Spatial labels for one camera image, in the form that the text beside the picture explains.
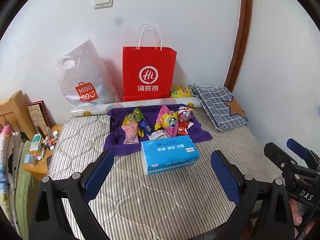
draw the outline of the hi logo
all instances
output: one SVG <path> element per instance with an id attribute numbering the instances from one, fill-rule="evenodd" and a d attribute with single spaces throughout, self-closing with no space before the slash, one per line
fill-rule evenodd
<path id="1" fill-rule="evenodd" d="M 152 84 L 158 79 L 158 71 L 154 67 L 146 66 L 140 70 L 139 79 L 144 84 Z"/>
<path id="2" fill-rule="evenodd" d="M 309 195 L 309 193 L 306 193 L 304 190 L 301 191 L 300 196 L 303 196 L 303 198 L 306 198 L 307 200 L 311 200 L 313 195 Z"/>

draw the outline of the white wall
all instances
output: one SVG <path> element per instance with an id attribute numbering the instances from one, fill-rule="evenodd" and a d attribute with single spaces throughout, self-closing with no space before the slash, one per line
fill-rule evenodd
<path id="1" fill-rule="evenodd" d="M 29 0 L 0 41 L 0 101 L 22 90 L 44 100 L 57 123 L 70 111 L 50 66 L 91 38 L 122 86 L 122 46 L 135 46 L 135 27 L 149 22 L 177 51 L 174 84 L 222 85 L 232 57 L 240 0 Z M 153 44 L 151 33 L 144 45 Z"/>
<path id="2" fill-rule="evenodd" d="M 303 7 L 296 0 L 254 0 L 234 95 L 262 145 L 272 141 L 285 150 L 294 138 L 320 155 L 319 80 L 320 32 Z"/>

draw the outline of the pillow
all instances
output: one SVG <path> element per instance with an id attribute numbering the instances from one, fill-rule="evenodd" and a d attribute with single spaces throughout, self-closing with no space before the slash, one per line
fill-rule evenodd
<path id="1" fill-rule="evenodd" d="M 18 168 L 19 168 L 19 160 L 22 152 L 22 148 L 24 143 L 22 142 L 21 134 L 19 132 L 13 133 L 13 153 L 12 153 L 12 163 L 9 158 L 9 170 L 11 170 L 11 174 L 13 177 L 14 188 L 17 188 L 17 178 L 18 178 Z"/>
<path id="2" fill-rule="evenodd" d="M 10 203 L 14 228 L 16 229 L 17 233 L 20 235 L 20 230 L 17 222 L 16 206 L 14 201 L 15 190 L 14 190 L 13 173 L 12 173 L 13 151 L 14 151 L 14 138 L 11 134 L 8 141 L 8 150 L 6 155 L 6 175 L 7 175 L 7 182 L 8 182 L 9 203 Z"/>

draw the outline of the tissue box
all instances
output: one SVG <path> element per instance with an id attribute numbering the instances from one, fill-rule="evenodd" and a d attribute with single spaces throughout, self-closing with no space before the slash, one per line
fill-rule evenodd
<path id="1" fill-rule="evenodd" d="M 188 135 L 141 142 L 146 175 L 193 164 L 200 154 Z"/>

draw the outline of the chinese characters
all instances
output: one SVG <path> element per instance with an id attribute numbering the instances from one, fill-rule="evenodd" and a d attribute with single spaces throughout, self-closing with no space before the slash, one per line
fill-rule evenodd
<path id="1" fill-rule="evenodd" d="M 172 145 L 172 146 L 168 146 L 167 149 L 168 149 L 168 150 L 173 150 L 173 149 L 175 149 L 176 147 L 177 147 L 177 148 L 184 148 L 184 145 L 183 145 L 183 144 L 178 144 L 178 145 L 176 145 L 176 146 Z M 166 148 L 165 148 L 165 147 L 157 148 L 157 150 L 158 150 L 158 152 L 161 152 L 161 151 L 165 151 Z"/>
<path id="2" fill-rule="evenodd" d="M 138 91 L 158 91 L 159 86 L 138 86 Z"/>

